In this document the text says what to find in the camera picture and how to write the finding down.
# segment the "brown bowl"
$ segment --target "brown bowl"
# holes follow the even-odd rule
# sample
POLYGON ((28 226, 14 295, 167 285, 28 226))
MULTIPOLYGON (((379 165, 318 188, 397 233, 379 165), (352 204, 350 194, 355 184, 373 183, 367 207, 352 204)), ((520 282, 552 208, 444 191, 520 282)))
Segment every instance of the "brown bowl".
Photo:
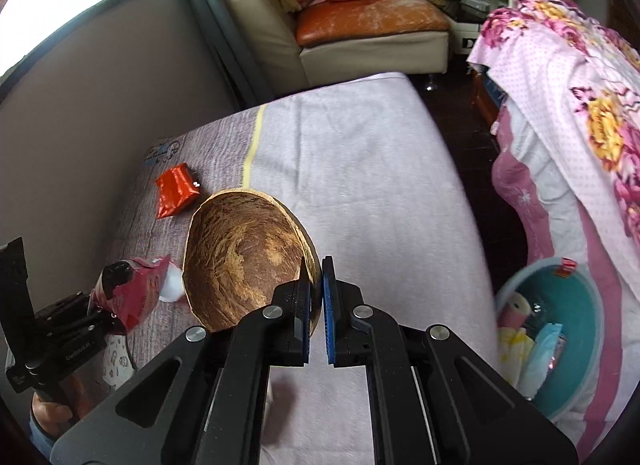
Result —
POLYGON ((253 189, 226 189, 193 215, 182 279, 193 315, 209 331, 235 326, 270 304, 273 289, 298 279, 305 258, 312 291, 311 326, 321 305, 320 263, 298 219, 253 189))

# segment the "gray bed sheet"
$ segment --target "gray bed sheet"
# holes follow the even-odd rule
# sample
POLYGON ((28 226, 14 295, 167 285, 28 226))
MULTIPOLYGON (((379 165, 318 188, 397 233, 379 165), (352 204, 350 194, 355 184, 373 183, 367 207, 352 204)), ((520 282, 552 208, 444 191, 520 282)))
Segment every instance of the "gray bed sheet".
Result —
MULTIPOLYGON (((112 260, 171 253, 181 263, 193 210, 154 219, 155 178, 180 162, 207 195, 244 183, 276 197, 367 303, 415 328, 447 324, 496 365, 493 297, 476 225, 436 125, 404 75, 311 90, 163 142, 126 201, 112 260)), ((195 322, 185 305, 159 304, 129 336, 134 364, 195 322)), ((261 463, 373 463, 364 369, 326 364, 322 323, 310 364, 272 368, 270 384, 261 463)))

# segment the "orange cushion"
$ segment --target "orange cushion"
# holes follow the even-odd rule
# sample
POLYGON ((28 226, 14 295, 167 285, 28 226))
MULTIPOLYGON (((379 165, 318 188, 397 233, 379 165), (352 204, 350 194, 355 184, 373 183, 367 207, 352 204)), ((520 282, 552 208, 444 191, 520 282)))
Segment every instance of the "orange cushion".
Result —
POLYGON ((296 42, 310 47, 345 39, 448 29, 445 15, 426 0, 326 2, 300 12, 296 42))

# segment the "pink floral blanket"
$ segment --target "pink floral blanket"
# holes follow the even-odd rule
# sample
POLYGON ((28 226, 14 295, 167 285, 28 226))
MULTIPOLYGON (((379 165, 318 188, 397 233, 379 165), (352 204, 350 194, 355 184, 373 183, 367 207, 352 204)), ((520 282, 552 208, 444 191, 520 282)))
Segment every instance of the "pink floral blanket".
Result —
POLYGON ((565 0, 493 12, 469 62, 517 104, 640 299, 640 57, 565 0))

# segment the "metal screw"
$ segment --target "metal screw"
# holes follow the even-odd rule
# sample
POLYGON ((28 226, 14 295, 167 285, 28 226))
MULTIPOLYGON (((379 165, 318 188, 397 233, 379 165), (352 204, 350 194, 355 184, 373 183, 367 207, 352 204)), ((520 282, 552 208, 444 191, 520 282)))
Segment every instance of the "metal screw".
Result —
POLYGON ((277 319, 280 315, 282 315, 282 308, 279 306, 267 306, 262 311, 262 314, 267 319, 277 319))
POLYGON ((447 340, 449 335, 451 335, 450 331, 446 326, 441 326, 440 324, 433 326, 429 330, 429 335, 431 335, 432 339, 436 340, 447 340))
POLYGON ((370 306, 361 304, 360 306, 356 306, 353 309, 353 315, 355 315, 358 319, 368 319, 373 315, 373 310, 370 306))
POLYGON ((194 326, 189 328, 184 336, 189 342, 198 342, 207 336, 207 331, 202 326, 194 326))

